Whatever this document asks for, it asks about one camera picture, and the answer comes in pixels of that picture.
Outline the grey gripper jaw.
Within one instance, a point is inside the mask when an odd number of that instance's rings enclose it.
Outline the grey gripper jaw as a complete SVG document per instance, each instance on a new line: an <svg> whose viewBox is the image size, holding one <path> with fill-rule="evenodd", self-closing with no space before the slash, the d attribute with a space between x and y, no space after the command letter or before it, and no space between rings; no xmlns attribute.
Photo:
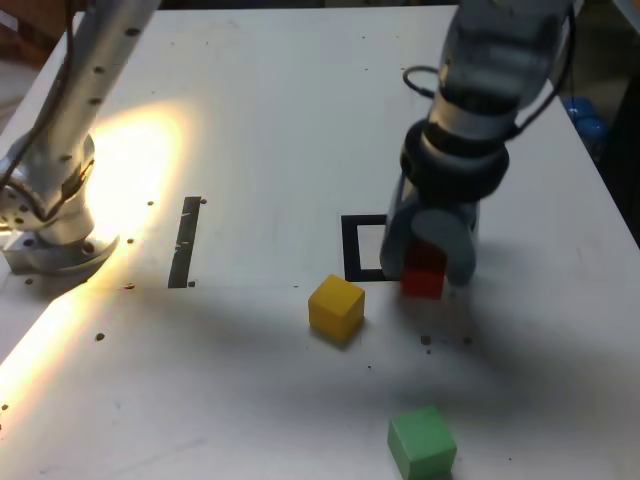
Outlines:
<svg viewBox="0 0 640 480"><path fill-rule="evenodd" d="M418 193L405 174L401 174L386 216L379 260L388 280L399 280L412 239L411 223L418 212Z"/></svg>
<svg viewBox="0 0 640 480"><path fill-rule="evenodd" d="M421 210L412 219L412 232L444 253L450 284L469 284L476 269L475 208Z"/></svg>

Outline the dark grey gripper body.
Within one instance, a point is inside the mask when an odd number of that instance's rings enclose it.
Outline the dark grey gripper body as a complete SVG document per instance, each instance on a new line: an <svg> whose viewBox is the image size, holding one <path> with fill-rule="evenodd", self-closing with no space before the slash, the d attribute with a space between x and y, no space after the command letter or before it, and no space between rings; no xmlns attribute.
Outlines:
<svg viewBox="0 0 640 480"><path fill-rule="evenodd" d="M474 236L479 203L425 198L416 214L417 236Z"/></svg>

